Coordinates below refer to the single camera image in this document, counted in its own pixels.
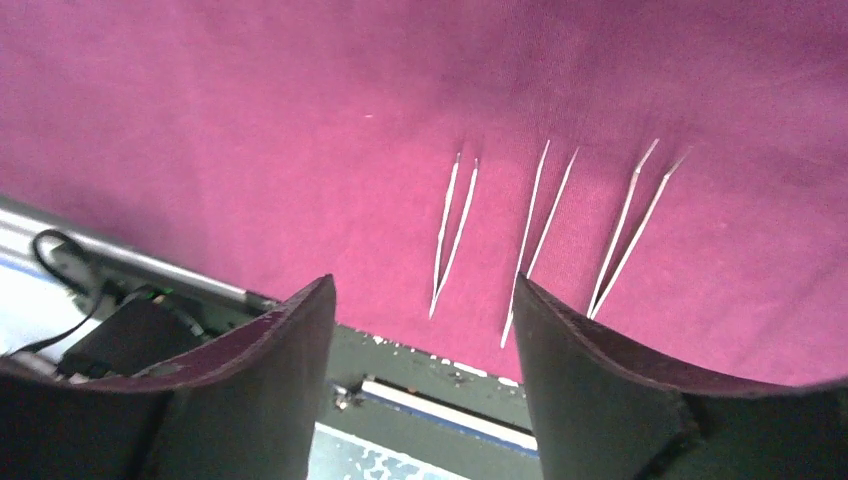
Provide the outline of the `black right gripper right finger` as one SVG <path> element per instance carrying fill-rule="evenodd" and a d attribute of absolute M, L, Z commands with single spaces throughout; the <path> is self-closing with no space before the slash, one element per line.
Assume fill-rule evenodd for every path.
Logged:
<path fill-rule="evenodd" d="M 519 277 L 514 331 L 547 479 L 843 479 L 847 383 L 801 387 L 651 349 Z"/>

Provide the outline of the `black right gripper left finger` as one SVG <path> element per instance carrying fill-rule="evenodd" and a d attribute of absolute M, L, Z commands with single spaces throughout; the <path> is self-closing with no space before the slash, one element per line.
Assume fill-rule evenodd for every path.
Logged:
<path fill-rule="evenodd" d="M 1 363 L 5 479 L 304 479 L 326 393 L 325 275 L 133 377 L 61 382 Z"/>

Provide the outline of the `maroon surgical wrap cloth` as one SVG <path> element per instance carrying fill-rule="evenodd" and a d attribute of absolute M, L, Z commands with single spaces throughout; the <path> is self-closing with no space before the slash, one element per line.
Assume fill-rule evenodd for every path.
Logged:
<path fill-rule="evenodd" d="M 1 191 L 341 323 L 518 378 L 533 278 L 664 353 L 847 373 L 843 1 L 5 1 Z"/>

